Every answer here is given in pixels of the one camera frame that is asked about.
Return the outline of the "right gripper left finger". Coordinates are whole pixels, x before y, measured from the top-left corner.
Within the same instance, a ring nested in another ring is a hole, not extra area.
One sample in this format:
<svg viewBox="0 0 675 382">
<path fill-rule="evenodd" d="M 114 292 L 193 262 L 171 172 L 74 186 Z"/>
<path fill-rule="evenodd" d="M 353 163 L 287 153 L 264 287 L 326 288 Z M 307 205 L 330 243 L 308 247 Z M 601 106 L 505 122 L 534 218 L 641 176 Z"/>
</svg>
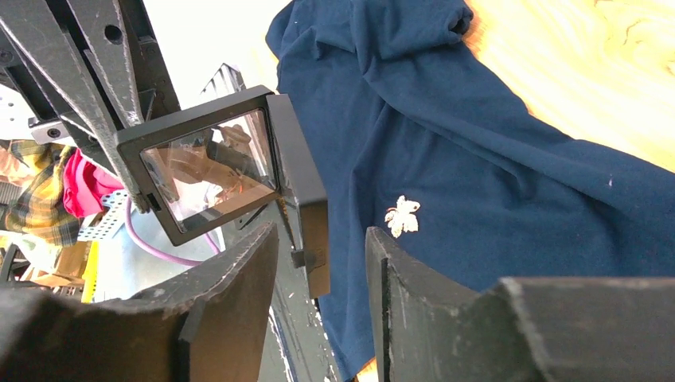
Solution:
<svg viewBox="0 0 675 382">
<path fill-rule="evenodd" d="M 4 381 L 255 381 L 279 235 L 261 224 L 228 250 L 129 299 L 84 304 L 1 290 Z"/>
</svg>

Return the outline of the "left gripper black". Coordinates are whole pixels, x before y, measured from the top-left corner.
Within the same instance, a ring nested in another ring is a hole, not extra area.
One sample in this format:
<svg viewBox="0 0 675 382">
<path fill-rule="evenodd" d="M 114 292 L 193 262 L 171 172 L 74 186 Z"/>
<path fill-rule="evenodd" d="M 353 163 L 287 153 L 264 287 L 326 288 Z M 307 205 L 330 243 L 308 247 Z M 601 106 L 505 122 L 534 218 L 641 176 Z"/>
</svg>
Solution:
<svg viewBox="0 0 675 382">
<path fill-rule="evenodd" d="M 1 81 L 27 102 L 31 127 L 59 123 L 150 207 L 117 150 L 119 131 L 180 105 L 141 1 L 3 1 Z"/>
</svg>

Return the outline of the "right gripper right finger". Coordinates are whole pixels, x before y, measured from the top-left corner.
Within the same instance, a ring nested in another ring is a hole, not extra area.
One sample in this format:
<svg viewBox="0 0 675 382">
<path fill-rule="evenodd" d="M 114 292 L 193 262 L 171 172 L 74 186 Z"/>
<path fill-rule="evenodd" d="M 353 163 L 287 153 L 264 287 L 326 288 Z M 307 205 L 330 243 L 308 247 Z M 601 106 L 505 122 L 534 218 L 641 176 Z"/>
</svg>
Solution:
<svg viewBox="0 0 675 382">
<path fill-rule="evenodd" d="M 671 381 L 671 278 L 503 278 L 470 290 L 371 227 L 382 381 Z"/>
</svg>

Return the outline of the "navy blue garment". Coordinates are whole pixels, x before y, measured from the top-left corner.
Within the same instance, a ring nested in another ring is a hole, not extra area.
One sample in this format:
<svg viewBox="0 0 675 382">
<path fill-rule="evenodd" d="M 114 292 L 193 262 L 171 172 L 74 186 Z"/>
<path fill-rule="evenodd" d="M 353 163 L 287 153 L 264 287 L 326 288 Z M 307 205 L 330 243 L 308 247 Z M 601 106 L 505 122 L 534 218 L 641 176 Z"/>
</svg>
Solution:
<svg viewBox="0 0 675 382">
<path fill-rule="evenodd" d="M 531 116 L 462 36 L 462 1 L 292 1 L 266 35 L 328 199 L 319 299 L 343 380 L 374 358 L 365 232 L 470 289 L 503 276 L 673 276 L 674 176 Z"/>
</svg>

